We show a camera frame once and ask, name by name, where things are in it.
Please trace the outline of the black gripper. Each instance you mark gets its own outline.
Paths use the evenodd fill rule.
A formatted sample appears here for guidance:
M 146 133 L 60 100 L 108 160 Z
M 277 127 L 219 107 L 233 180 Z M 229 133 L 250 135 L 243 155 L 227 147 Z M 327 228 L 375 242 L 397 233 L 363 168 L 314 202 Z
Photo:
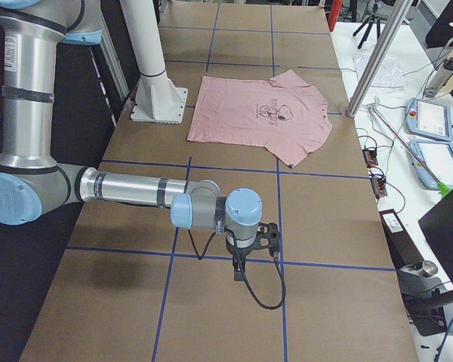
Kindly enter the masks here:
M 252 228 L 247 227 L 247 230 L 249 234 L 246 239 L 239 239 L 238 235 L 232 232 L 234 281 L 243 281 L 241 266 L 245 266 L 246 257 L 254 250 L 268 250 L 274 263 L 279 263 L 280 232 L 277 224 L 260 222 L 255 234 L 253 234 Z

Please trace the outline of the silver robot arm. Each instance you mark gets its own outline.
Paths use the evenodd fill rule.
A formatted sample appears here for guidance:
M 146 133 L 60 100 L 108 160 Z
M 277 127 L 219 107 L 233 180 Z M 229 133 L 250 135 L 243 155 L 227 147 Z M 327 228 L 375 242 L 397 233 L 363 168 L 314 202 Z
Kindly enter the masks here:
M 5 32 L 0 223 L 32 222 L 75 202 L 160 207 L 169 210 L 174 226 L 224 235 L 236 281 L 247 279 L 250 252 L 266 249 L 273 260 L 279 258 L 278 227 L 261 222 L 262 201 L 251 189 L 224 196 L 210 180 L 101 172 L 51 156 L 57 45 L 101 42 L 98 1 L 0 1 L 0 25 Z

